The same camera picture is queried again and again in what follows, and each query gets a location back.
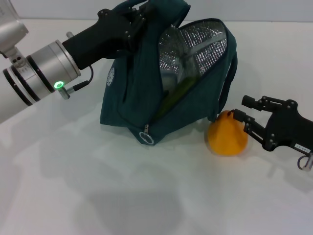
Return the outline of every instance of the zipper pull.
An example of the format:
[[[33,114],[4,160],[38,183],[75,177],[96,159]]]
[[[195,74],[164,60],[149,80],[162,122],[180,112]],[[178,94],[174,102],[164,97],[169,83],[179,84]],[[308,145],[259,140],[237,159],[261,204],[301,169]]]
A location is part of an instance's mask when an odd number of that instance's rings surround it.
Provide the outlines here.
[[[144,132],[140,132],[139,136],[142,138],[143,141],[145,141],[148,145],[153,145],[155,141],[153,138],[148,134],[149,125],[145,125]]]

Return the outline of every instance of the green led light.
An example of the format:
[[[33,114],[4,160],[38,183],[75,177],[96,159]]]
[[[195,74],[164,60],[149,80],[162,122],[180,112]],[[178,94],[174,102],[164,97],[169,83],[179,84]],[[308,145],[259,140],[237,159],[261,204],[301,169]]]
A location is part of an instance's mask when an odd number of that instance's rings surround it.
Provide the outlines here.
[[[56,82],[54,84],[55,89],[60,89],[62,86],[64,86],[64,82],[62,82],[62,81]]]

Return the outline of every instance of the logo patch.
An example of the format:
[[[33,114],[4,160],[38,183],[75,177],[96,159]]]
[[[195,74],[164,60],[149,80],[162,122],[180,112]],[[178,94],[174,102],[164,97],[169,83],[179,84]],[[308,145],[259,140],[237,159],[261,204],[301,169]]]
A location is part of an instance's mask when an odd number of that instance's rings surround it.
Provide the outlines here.
[[[115,69],[112,68],[108,74],[107,85],[110,86],[115,78]]]

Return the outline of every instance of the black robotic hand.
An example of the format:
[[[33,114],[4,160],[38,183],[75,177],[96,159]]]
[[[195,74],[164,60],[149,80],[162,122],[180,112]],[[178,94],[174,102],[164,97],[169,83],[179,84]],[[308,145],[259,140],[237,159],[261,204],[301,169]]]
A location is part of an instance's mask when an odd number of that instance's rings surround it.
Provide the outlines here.
[[[302,117],[298,112],[298,103],[294,100],[279,100],[262,97],[255,101],[254,98],[244,96],[242,105],[256,110],[265,110],[272,115],[266,127],[255,122],[254,118],[235,109],[233,118],[245,122],[244,131],[256,139],[266,151],[273,151],[279,146],[288,146],[305,156],[298,161],[301,170],[310,171],[313,167],[313,122]],[[308,158],[304,167],[300,166],[302,158]]]

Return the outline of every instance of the white wall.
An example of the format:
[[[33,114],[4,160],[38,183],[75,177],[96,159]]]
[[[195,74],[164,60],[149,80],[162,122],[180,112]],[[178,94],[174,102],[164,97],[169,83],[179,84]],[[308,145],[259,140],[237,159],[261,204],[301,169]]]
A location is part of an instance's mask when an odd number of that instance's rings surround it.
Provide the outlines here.
[[[22,18],[96,19],[123,0],[11,0]],[[187,0],[187,20],[313,22],[313,0]]]

